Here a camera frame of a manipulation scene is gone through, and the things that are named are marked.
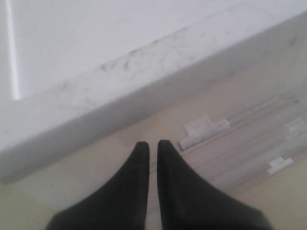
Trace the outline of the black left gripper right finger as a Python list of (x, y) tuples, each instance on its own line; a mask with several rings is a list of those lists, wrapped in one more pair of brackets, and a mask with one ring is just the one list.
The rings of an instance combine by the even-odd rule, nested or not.
[(157, 185), (164, 230), (267, 230), (265, 215), (202, 179), (169, 140), (157, 151)]

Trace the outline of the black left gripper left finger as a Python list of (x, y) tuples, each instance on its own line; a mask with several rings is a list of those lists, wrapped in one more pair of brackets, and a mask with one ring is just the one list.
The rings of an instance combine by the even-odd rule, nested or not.
[(137, 142), (117, 173), (81, 202), (54, 215), (48, 230), (143, 230), (149, 190), (150, 150)]

